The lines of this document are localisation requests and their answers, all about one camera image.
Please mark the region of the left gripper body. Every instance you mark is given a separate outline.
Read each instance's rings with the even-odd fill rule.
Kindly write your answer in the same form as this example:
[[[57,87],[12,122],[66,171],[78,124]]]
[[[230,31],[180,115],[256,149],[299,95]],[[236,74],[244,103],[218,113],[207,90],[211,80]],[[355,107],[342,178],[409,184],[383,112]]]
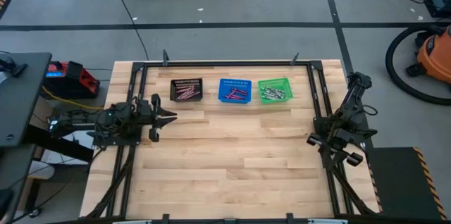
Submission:
[[[152,142],[159,141],[158,130],[161,129],[161,121],[159,119],[159,108],[161,107],[161,99],[158,94],[153,94],[151,102],[144,99],[137,100],[137,119],[139,125],[150,125],[149,139]]]

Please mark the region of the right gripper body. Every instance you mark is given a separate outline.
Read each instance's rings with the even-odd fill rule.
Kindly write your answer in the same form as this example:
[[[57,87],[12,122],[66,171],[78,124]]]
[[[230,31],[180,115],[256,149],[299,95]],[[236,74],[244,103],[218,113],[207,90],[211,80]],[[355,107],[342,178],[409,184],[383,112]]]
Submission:
[[[311,133],[307,138],[307,144],[312,146],[318,145],[318,152],[320,153],[320,147],[329,147],[331,150],[331,158],[335,152],[345,152],[346,159],[351,166],[358,166],[363,161],[363,156],[355,152],[349,153],[345,151],[345,147],[348,142],[340,137],[332,137],[331,139],[324,139],[317,134]]]

